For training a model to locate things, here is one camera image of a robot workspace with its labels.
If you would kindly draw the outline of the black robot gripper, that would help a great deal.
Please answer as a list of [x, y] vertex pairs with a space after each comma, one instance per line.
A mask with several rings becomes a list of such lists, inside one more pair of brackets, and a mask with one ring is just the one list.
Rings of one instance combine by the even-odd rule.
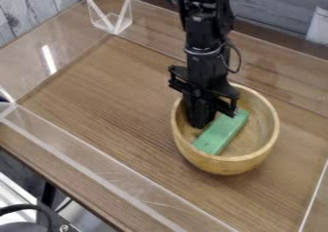
[[168, 86], [183, 95], [186, 117], [194, 128], [202, 129], [214, 120], [216, 112], [235, 115], [239, 93], [227, 82], [230, 49], [208, 53], [187, 51], [187, 65], [169, 65]]

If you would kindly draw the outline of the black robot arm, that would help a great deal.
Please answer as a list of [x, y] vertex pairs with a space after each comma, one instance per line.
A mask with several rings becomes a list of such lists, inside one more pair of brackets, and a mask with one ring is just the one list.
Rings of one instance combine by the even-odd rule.
[[187, 63], [167, 67], [168, 86], [183, 95], [186, 117], [194, 128], [204, 128], [215, 114], [235, 115], [239, 92], [227, 82], [232, 29], [228, 0], [176, 0], [186, 33]]

